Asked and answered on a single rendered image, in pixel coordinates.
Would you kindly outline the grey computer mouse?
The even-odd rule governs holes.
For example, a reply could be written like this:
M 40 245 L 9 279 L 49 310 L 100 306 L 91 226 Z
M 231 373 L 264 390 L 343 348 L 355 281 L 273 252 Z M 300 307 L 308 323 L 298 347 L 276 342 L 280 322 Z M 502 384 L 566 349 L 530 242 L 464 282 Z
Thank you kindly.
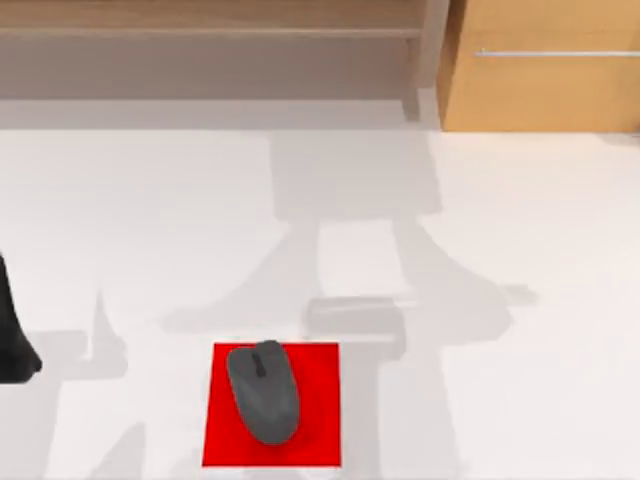
M 268 446 L 287 443 L 301 415 L 299 391 L 282 344 L 266 340 L 230 351 L 226 369 L 234 403 L 250 435 Z

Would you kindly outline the red square mat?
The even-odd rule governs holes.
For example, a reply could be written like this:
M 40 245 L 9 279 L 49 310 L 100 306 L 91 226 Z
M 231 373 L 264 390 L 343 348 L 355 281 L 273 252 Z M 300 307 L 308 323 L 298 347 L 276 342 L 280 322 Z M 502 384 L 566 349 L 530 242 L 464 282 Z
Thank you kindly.
M 236 347 L 216 343 L 201 464 L 204 467 L 339 467 L 341 453 L 340 348 L 334 342 L 284 342 L 300 397 L 300 423 L 280 446 L 256 441 L 236 409 L 226 360 Z

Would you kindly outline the open wooden shelf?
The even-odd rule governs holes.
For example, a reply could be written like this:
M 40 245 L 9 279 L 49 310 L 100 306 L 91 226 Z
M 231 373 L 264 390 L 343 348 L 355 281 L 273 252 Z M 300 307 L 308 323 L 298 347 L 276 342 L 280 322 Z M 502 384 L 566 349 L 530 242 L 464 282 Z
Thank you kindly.
M 393 100 L 420 114 L 452 0 L 0 0 L 0 99 Z

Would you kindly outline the wooden cupboard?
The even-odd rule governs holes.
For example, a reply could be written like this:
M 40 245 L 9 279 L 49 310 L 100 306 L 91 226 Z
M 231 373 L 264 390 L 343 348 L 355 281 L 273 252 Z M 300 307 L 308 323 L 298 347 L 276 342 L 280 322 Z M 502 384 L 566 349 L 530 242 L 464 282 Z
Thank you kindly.
M 482 49 L 640 51 L 640 0 L 451 0 L 437 75 L 445 131 L 640 131 L 640 59 Z

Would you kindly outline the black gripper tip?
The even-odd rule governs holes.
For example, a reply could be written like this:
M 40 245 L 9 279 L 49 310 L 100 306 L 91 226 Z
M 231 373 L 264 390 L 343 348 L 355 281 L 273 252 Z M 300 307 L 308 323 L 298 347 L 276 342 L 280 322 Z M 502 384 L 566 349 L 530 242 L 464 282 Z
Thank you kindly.
M 4 257 L 0 254 L 0 384 L 23 384 L 43 362 L 26 337 L 15 311 Z

